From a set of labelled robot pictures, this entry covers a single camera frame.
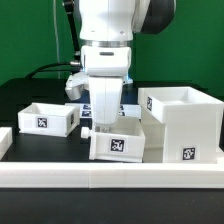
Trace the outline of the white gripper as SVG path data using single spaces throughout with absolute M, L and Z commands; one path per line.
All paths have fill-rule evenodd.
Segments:
M 120 107 L 123 79 L 120 77 L 90 77 L 92 120 L 96 126 L 115 125 Z

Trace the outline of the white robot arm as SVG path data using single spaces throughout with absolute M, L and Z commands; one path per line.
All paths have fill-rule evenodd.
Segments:
M 75 0 L 81 17 L 81 63 L 89 80 L 93 123 L 113 126 L 135 33 L 158 34 L 173 20 L 176 0 Z

